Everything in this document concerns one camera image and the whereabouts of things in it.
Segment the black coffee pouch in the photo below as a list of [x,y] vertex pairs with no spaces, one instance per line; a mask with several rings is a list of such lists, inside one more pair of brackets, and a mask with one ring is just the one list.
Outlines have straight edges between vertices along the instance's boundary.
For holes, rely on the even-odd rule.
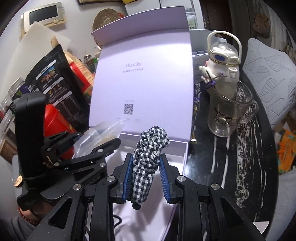
[[60,44],[34,66],[25,84],[31,92],[42,92],[76,131],[88,128],[89,104]]

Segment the clear glass mug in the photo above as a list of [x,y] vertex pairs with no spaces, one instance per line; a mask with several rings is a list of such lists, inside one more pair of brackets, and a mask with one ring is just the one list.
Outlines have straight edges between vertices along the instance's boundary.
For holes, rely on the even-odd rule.
[[210,88],[208,127],[218,137],[229,137],[239,124],[253,119],[259,110],[251,90],[233,77],[214,78]]

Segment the black white gingham scrunchie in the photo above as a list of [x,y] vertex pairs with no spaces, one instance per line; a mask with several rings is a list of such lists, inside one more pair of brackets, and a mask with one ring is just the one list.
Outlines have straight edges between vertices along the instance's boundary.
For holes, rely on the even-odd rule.
[[160,163],[162,149],[170,144],[166,131],[153,126],[140,135],[133,153],[131,203],[139,210],[147,200]]

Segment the red canister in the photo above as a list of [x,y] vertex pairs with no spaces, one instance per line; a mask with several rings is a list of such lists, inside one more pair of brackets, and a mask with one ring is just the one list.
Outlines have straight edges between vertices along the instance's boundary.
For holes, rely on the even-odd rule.
[[[47,138],[61,132],[77,133],[55,106],[47,104],[44,116],[44,137]],[[71,147],[67,151],[52,152],[55,152],[56,156],[61,160],[70,160],[74,155],[73,151],[74,148]]]

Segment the near light blue cushioned chair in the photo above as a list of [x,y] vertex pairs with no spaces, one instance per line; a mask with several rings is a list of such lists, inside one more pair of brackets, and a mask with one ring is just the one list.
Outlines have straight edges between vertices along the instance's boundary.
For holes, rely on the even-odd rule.
[[286,53],[250,38],[242,69],[274,129],[295,105],[295,64]]

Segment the wall intercom panel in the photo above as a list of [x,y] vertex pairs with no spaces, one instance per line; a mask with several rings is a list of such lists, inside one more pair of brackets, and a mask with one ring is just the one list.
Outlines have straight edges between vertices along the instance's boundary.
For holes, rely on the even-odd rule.
[[20,25],[26,33],[34,22],[41,23],[46,27],[52,27],[66,23],[66,16],[61,2],[46,4],[21,15]]

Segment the white foam board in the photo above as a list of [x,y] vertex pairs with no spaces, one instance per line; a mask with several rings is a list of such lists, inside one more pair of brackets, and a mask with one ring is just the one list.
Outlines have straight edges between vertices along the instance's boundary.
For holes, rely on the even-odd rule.
[[6,82],[13,83],[18,78],[25,78],[31,69],[52,50],[52,40],[56,38],[64,50],[71,40],[54,32],[41,23],[34,22],[16,48],[6,71]]

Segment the woven straw fan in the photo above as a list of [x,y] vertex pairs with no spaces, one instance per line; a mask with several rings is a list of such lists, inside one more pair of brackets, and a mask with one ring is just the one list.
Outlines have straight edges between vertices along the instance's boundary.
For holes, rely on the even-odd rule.
[[92,31],[94,32],[95,30],[124,17],[124,13],[117,12],[114,9],[103,9],[94,18]]

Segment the dark label plastic jar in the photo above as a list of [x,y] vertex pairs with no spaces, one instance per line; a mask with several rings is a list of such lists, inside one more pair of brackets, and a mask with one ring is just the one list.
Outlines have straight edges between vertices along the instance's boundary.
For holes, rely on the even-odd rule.
[[1,118],[10,110],[15,113],[16,103],[18,99],[26,93],[29,93],[28,86],[25,84],[23,78],[18,78],[9,88],[7,95],[1,102]]

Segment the lavender gift box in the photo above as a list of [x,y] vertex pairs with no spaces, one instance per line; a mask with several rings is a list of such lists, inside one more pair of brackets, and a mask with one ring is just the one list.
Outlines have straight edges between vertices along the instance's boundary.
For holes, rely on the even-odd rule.
[[107,157],[112,174],[140,134],[163,128],[170,140],[163,152],[183,173],[191,135],[193,61],[183,6],[142,11],[94,31],[102,45],[95,73],[89,125],[125,120],[121,145]]

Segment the clear plastic bag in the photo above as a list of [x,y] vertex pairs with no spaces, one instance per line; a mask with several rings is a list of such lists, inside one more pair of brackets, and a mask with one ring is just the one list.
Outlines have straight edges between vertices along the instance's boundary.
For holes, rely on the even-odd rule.
[[72,158],[86,156],[102,144],[118,138],[125,126],[126,119],[119,121],[103,121],[90,127],[75,144]]

